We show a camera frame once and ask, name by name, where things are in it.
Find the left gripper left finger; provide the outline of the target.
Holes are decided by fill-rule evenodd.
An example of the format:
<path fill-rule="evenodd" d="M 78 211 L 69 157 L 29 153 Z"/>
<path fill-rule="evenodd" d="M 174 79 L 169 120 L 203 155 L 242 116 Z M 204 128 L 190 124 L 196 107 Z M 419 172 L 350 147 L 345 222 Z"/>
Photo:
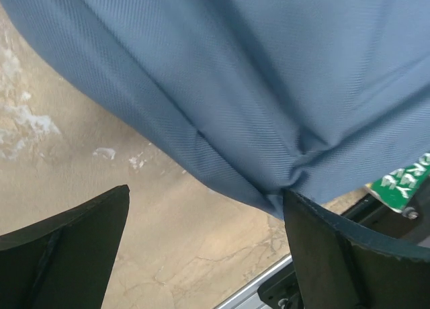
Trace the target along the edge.
<path fill-rule="evenodd" d="M 127 185 L 1 236 L 2 308 L 101 308 L 130 205 Z"/>

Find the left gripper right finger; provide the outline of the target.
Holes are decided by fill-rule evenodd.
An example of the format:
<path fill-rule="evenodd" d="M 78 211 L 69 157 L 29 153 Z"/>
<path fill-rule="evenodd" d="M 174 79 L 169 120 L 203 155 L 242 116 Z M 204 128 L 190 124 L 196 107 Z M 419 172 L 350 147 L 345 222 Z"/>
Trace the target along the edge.
<path fill-rule="evenodd" d="M 305 308 L 428 308 L 429 249 L 285 191 L 284 220 Z"/>

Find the blue student backpack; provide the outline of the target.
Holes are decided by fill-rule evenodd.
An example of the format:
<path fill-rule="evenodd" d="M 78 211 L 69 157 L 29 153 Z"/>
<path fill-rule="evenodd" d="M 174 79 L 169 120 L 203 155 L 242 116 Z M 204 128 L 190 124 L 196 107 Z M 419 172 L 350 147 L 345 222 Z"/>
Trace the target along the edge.
<path fill-rule="evenodd" d="M 429 153 L 429 0 L 1 0 L 82 93 L 274 216 Z"/>

